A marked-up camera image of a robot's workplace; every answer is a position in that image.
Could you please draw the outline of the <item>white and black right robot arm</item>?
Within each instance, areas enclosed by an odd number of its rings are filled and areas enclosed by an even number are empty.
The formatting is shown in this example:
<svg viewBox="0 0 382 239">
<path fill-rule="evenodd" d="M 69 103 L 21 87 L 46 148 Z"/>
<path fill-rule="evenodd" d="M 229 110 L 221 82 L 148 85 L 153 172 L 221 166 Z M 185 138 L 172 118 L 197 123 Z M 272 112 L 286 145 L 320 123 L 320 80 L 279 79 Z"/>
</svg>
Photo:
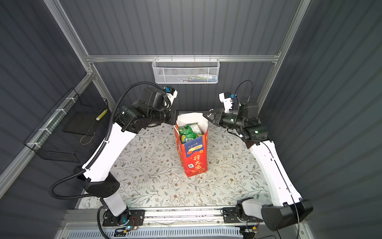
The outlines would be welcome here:
<svg viewBox="0 0 382 239">
<path fill-rule="evenodd" d="M 232 107 L 235 95 L 222 93 L 222 109 L 211 109 L 203 117 L 229 134 L 239 137 L 256 159 L 269 187 L 271 203 L 260 203 L 255 198 L 245 198 L 236 204 L 236 216 L 247 221 L 255 218 L 263 221 L 271 231 L 277 231 L 300 223 L 313 211 L 310 200 L 304 200 L 289 179 L 266 126 L 258 116 L 258 104 L 249 99 L 238 103 L 238 111 Z"/>
</svg>

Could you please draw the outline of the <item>small green snack bag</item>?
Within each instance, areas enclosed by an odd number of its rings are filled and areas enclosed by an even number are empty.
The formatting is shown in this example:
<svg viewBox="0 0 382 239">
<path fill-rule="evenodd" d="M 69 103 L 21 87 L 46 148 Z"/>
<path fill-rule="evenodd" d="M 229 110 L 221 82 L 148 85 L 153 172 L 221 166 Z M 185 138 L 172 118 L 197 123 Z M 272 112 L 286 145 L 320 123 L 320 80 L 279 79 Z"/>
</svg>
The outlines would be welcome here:
<svg viewBox="0 0 382 239">
<path fill-rule="evenodd" d="M 197 123 L 189 123 L 179 127 L 181 144 L 193 141 L 203 135 Z"/>
</svg>

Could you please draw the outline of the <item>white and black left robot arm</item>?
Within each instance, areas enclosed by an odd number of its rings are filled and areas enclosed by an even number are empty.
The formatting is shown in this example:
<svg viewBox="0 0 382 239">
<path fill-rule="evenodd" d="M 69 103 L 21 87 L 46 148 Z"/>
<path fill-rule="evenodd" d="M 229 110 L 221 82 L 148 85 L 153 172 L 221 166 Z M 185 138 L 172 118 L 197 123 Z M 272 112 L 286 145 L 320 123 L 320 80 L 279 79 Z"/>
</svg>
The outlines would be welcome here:
<svg viewBox="0 0 382 239">
<path fill-rule="evenodd" d="M 175 125 L 179 111 L 172 103 L 178 92 L 173 87 L 166 86 L 163 90 L 147 87 L 142 99 L 134 102 L 131 107 L 117 110 L 113 119 L 110 137 L 104 141 L 99 157 L 92 155 L 94 163 L 87 161 L 82 169 L 84 174 L 79 179 L 84 182 L 84 190 L 100 198 L 113 216 L 128 214 L 128 207 L 119 193 L 119 182 L 110 173 L 119 155 L 127 144 L 142 130 L 159 126 L 163 123 Z"/>
</svg>

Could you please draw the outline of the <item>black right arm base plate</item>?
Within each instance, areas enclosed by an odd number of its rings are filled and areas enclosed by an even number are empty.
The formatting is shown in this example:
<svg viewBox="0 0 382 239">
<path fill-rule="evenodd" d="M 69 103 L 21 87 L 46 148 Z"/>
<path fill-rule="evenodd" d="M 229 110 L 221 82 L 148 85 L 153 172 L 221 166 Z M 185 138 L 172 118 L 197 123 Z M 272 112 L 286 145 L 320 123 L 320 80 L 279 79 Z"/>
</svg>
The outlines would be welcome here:
<svg viewBox="0 0 382 239">
<path fill-rule="evenodd" d="M 223 221 L 226 224 L 234 224 L 234 223 L 258 224 L 263 222 L 262 219 L 241 214 L 241 212 L 238 212 L 238 210 L 235 207 L 223 207 L 222 209 L 220 209 L 220 213 L 222 214 Z"/>
</svg>

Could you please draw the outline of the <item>red and white paper bag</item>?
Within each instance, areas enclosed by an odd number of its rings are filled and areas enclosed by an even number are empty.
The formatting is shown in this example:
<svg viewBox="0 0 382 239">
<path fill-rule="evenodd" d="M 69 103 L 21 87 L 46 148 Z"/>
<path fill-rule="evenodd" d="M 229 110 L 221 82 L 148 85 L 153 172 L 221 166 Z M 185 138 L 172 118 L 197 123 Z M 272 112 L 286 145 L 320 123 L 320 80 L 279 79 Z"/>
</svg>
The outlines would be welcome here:
<svg viewBox="0 0 382 239">
<path fill-rule="evenodd" d="M 181 144 L 179 127 L 189 123 L 197 123 L 203 135 L 193 141 Z M 174 126 L 177 151 L 187 177 L 196 176 L 208 170 L 208 121 L 202 113 L 187 113 L 178 116 Z"/>
</svg>

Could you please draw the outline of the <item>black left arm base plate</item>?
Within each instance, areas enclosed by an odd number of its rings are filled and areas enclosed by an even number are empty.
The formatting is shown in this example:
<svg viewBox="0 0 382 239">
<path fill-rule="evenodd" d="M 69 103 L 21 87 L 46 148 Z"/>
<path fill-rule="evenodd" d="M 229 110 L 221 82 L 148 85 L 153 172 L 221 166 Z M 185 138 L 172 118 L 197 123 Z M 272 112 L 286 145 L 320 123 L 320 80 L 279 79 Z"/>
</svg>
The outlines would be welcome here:
<svg viewBox="0 0 382 239">
<path fill-rule="evenodd" d="M 129 210 L 126 209 L 121 215 L 114 216 L 110 210 L 106 210 L 103 214 L 102 226 L 104 227 L 114 227 L 114 226 L 131 226 L 138 227 L 143 225 L 145 218 L 145 210 Z"/>
</svg>

